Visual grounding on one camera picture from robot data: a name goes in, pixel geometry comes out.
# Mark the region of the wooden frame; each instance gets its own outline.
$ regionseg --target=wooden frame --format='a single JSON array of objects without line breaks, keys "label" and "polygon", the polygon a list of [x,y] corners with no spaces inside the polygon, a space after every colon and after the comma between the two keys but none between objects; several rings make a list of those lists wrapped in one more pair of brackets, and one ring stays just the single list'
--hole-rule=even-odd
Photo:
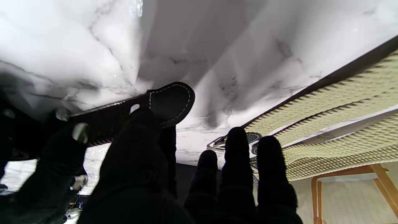
[{"label": "wooden frame", "polygon": [[314,224],[326,224],[326,222],[322,220],[322,182],[318,181],[319,178],[366,173],[375,173],[377,175],[377,178],[373,180],[380,192],[383,194],[387,203],[390,205],[392,211],[398,218],[398,190],[392,183],[391,179],[388,177],[386,173],[387,171],[389,170],[383,168],[381,164],[374,164],[354,167],[313,177],[311,180],[311,192]]}]

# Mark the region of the white stitching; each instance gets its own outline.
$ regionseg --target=white stitching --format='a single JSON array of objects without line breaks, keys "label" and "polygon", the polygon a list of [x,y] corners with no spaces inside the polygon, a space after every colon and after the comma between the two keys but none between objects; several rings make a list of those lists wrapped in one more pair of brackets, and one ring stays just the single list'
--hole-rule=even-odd
[{"label": "white stitching", "polygon": [[261,137],[261,135],[260,135],[260,134],[257,134],[257,133],[247,133],[247,135],[253,135],[253,136],[256,136],[256,137],[258,137],[258,138]]},{"label": "white stitching", "polygon": [[167,87],[167,88],[165,88],[165,89],[162,89],[162,90],[159,90],[159,91],[155,91],[155,92],[150,92],[150,93],[149,93],[149,109],[150,109],[150,106],[151,106],[152,93],[160,93],[160,92],[162,92],[162,91],[164,91],[164,90],[166,90],[166,89],[168,89],[168,88],[171,88],[171,87],[173,87],[173,86],[181,86],[181,87],[183,87],[184,89],[187,90],[187,92],[188,92],[188,102],[187,102],[187,104],[185,105],[184,109],[181,111],[180,114],[178,114],[175,118],[173,118],[173,119],[171,119],[171,120],[167,120],[167,121],[161,122],[161,124],[166,123],[166,122],[170,122],[170,121],[172,121],[172,120],[177,119],[182,113],[184,113],[184,111],[185,111],[185,109],[187,108],[189,102],[191,101],[191,95],[189,94],[189,90],[188,90],[185,86],[182,86],[182,85],[180,85],[180,84],[174,84],[174,85],[171,85],[171,86],[169,86],[169,87]]}]

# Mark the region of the white marble surface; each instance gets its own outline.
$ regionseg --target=white marble surface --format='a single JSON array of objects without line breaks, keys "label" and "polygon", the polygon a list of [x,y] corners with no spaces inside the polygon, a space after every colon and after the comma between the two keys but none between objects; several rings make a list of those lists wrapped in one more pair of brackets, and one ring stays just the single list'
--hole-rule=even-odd
[{"label": "white marble surface", "polygon": [[[87,110],[184,81],[196,102],[178,125],[176,156],[190,165],[231,127],[398,34],[396,0],[0,5],[0,86],[18,108],[41,119],[65,97],[72,110]],[[87,192],[106,150],[88,149]],[[222,167],[222,153],[219,158]],[[7,169],[2,182],[18,188],[11,171],[23,170]]]}]

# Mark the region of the marble table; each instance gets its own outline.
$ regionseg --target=marble table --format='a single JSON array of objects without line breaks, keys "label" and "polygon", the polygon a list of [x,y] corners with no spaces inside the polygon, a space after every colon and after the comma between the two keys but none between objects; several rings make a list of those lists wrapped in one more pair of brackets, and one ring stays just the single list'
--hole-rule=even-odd
[{"label": "marble table", "polygon": [[[173,81],[196,92],[177,162],[398,34],[396,0],[0,1],[0,87],[35,119]],[[89,148],[90,193],[108,144]],[[224,164],[218,152],[219,167]],[[35,161],[12,162],[18,189]]]}]

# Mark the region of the woven rope mat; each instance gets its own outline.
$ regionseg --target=woven rope mat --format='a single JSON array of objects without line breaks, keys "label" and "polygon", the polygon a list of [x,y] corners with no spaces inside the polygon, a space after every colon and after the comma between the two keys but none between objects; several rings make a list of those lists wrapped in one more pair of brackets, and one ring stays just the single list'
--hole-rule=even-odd
[{"label": "woven rope mat", "polygon": [[[313,91],[274,109],[245,127],[274,136],[282,145],[346,120],[398,104],[398,50],[369,69]],[[283,148],[290,181],[362,165],[398,161],[398,113],[360,130],[322,143],[299,143]]]}]

